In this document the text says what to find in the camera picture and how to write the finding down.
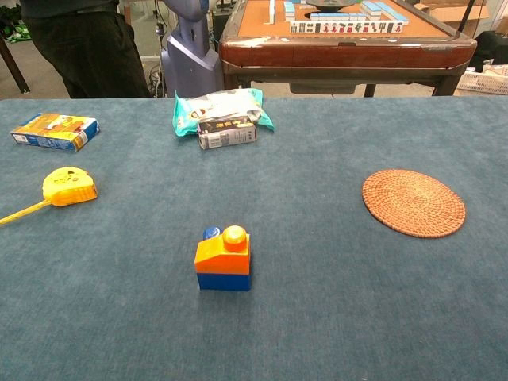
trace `mahjong table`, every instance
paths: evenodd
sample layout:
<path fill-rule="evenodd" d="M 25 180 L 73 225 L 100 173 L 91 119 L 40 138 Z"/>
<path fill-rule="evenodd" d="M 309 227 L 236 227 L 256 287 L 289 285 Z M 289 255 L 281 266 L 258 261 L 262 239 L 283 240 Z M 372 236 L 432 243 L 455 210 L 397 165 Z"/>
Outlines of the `mahjong table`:
<path fill-rule="evenodd" d="M 420 83 L 434 87 L 434 95 L 452 95 L 475 51 L 473 39 L 399 0 L 383 3 L 404 26 L 384 14 L 361 20 L 364 4 L 342 8 L 355 17 L 341 24 L 316 20 L 318 9 L 309 4 L 294 4 L 288 17 L 284 1 L 274 3 L 273 24 L 270 0 L 236 4 L 219 44 L 226 88 L 256 81 L 333 94 L 364 83 L 372 96 L 376 84 Z"/>

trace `round rattan coaster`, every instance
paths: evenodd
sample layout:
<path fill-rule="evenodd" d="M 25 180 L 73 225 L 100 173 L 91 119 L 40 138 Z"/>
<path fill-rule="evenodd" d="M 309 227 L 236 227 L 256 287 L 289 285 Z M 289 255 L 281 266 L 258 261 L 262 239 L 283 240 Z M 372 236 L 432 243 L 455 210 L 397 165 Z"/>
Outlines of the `round rattan coaster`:
<path fill-rule="evenodd" d="M 376 172 L 365 180 L 362 194 L 375 218 L 410 236 L 448 236 L 466 219 L 466 207 L 457 194 L 432 177 L 414 171 Z"/>

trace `blue cap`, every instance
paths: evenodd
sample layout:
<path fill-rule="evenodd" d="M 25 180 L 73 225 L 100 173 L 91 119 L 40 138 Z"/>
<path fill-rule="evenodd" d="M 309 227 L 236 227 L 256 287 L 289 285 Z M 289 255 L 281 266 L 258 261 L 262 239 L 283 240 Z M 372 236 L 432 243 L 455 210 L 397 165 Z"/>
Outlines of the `blue cap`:
<path fill-rule="evenodd" d="M 221 228 L 218 226 L 210 226 L 209 228 L 206 228 L 203 232 L 203 240 L 207 240 L 209 238 L 218 236 L 220 233 L 222 233 Z"/>

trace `blue and yellow box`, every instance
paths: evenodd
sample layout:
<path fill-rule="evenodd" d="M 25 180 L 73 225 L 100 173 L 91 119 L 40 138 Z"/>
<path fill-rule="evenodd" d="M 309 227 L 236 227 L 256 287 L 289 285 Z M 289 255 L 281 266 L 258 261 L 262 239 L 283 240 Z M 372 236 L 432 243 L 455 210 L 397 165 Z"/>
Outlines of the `blue and yellow box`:
<path fill-rule="evenodd" d="M 92 117 L 37 114 L 11 135 L 18 144 L 77 152 L 98 132 L 98 122 Z"/>

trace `yellow tape measure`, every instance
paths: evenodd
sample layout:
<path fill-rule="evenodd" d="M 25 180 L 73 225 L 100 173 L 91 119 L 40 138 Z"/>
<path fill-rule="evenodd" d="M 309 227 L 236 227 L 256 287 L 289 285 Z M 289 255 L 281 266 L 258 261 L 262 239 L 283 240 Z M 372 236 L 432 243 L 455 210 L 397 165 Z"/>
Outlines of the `yellow tape measure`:
<path fill-rule="evenodd" d="M 0 220 L 0 226 L 48 205 L 66 206 L 97 198 L 94 180 L 83 169 L 62 167 L 50 173 L 42 183 L 44 201 Z"/>

